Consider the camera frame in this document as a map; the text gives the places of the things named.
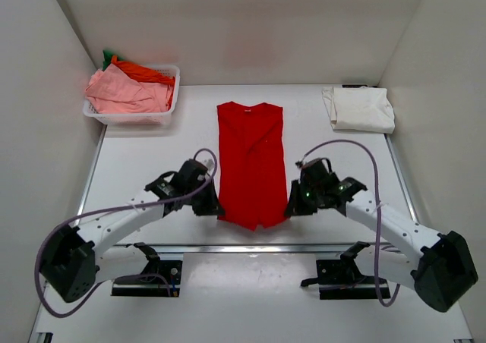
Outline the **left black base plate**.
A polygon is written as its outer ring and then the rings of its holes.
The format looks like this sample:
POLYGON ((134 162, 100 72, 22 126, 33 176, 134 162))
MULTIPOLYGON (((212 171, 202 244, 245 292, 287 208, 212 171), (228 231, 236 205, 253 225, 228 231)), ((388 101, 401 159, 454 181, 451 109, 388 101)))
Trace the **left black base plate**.
POLYGON ((181 292, 182 254, 162 254, 149 263, 141 277, 117 278, 112 283, 113 297, 177 298, 181 292))

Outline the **red t shirt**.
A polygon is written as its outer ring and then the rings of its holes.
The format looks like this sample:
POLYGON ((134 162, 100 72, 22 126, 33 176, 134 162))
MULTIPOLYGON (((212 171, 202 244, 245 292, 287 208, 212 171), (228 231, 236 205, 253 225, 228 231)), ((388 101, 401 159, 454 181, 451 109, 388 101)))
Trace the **red t shirt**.
POLYGON ((281 224, 288 202, 283 108, 226 102, 216 110, 219 201, 225 210, 218 219, 251 231, 281 224))

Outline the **white plastic basket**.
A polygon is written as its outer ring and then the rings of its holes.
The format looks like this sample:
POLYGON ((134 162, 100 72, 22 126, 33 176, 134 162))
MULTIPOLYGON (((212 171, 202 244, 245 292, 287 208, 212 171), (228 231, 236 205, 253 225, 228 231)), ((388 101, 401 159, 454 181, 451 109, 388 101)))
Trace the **white plastic basket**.
POLYGON ((160 127, 168 127, 172 120, 172 113, 178 101, 178 91, 180 85, 180 69, 176 65, 168 64, 144 64, 145 67, 151 68, 163 75, 175 78, 175 87, 172 91, 172 102, 167 112, 151 113, 113 113, 99 114, 88 99, 84 100, 83 114, 88 118, 94 118, 104 125, 147 125, 155 124, 160 127))

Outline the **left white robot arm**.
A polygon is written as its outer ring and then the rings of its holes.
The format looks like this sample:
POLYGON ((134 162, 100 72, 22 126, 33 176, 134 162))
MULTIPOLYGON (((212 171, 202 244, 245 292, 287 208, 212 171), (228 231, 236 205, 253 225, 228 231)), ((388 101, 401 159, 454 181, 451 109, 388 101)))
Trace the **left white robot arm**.
POLYGON ((56 226, 36 257, 36 277, 43 277, 66 303, 89 295, 100 283, 126 275, 156 277, 156 252, 143 242, 118 247, 127 236, 189 207, 196 216, 221 216, 214 178, 215 158, 186 160, 178 171, 151 181, 123 206, 86 212, 56 226))

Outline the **aluminium rail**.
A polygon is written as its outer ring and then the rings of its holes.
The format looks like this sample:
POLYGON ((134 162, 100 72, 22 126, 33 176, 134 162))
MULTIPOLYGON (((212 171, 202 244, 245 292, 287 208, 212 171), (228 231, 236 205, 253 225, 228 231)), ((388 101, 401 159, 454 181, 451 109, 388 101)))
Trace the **aluminium rail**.
POLYGON ((342 253, 351 244, 158 244, 159 254, 182 253, 342 253))

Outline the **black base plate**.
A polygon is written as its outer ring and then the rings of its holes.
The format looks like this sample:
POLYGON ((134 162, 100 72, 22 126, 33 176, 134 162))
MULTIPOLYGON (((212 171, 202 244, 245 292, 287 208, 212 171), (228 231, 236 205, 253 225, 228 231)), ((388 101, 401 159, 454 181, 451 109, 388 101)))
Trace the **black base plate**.
POLYGON ((374 277, 363 275, 345 260, 317 260, 317 276, 301 281, 301 288, 316 285, 320 300, 377 300, 374 277))
POLYGON ((162 254, 149 263, 141 277, 117 278, 112 283, 113 297, 177 298, 181 292, 182 254, 162 254))

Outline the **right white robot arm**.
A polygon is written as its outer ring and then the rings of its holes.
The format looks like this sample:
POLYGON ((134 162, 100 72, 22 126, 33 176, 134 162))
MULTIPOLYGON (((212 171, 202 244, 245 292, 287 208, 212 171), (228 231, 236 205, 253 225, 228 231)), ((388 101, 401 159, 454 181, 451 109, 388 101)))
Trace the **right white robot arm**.
POLYGON ((355 285, 377 275, 415 291, 430 308, 445 313, 478 281, 462 235, 455 231, 440 233, 378 203, 360 181, 339 179, 329 159, 299 161, 296 165, 300 175, 292 181, 287 217, 334 209, 395 247, 394 251, 385 251, 376 244, 358 241, 340 254, 330 272, 308 278, 301 286, 355 285))

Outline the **pink t shirt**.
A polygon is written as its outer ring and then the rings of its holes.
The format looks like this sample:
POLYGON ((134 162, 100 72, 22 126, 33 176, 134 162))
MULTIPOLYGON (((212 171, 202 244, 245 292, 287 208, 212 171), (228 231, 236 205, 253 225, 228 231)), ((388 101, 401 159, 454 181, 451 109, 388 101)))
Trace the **pink t shirt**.
POLYGON ((172 85, 136 81, 116 65, 98 70, 84 91, 100 114, 167 112, 172 93, 172 85))

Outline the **green cloth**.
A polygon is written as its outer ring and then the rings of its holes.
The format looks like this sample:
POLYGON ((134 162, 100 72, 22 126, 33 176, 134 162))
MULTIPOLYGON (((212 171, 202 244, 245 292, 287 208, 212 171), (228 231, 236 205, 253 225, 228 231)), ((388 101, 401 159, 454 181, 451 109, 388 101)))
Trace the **green cloth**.
POLYGON ((112 62, 112 57, 116 55, 111 49, 104 49, 103 50, 103 66, 107 67, 112 62))

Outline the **orange t shirt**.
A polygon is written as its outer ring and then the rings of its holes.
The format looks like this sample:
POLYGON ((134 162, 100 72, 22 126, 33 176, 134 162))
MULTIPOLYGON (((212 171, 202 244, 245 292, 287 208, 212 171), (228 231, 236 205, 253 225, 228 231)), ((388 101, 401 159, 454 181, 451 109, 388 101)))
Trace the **orange t shirt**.
POLYGON ((138 65, 131 61, 120 59, 117 55, 112 55, 111 64, 118 67, 132 80, 139 83, 161 83, 168 87, 168 95, 166 100, 166 108, 172 105, 173 92, 175 89, 175 77, 161 74, 160 72, 138 65))

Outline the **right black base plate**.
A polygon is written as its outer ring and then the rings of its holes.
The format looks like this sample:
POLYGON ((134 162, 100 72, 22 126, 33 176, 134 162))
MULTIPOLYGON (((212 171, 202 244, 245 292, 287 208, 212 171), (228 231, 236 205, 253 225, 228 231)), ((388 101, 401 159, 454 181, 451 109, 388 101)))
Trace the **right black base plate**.
POLYGON ((345 260, 317 260, 317 276, 301 281, 301 288, 316 285, 320 300, 377 300, 374 277, 363 275, 345 260))

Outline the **folded white t shirt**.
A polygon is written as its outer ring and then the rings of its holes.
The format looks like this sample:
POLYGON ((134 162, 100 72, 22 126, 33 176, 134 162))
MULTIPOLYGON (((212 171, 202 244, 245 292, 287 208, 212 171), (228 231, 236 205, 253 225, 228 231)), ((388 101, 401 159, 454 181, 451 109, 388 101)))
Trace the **folded white t shirt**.
POLYGON ((322 98, 335 131, 392 134, 395 130, 395 115, 387 89, 324 87, 322 98))

